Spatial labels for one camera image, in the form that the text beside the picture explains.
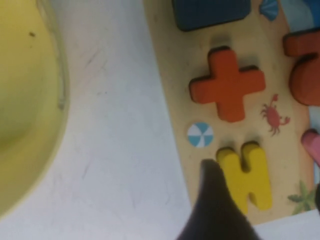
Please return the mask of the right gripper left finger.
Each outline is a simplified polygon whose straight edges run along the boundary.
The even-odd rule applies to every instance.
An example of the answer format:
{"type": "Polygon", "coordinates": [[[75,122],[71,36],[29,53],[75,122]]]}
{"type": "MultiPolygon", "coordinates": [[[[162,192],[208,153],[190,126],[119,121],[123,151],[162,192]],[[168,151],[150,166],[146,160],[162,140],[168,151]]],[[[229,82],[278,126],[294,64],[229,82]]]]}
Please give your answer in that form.
{"type": "Polygon", "coordinates": [[[259,240],[228,190],[220,165],[204,159],[200,165],[200,190],[179,240],[259,240]]]}

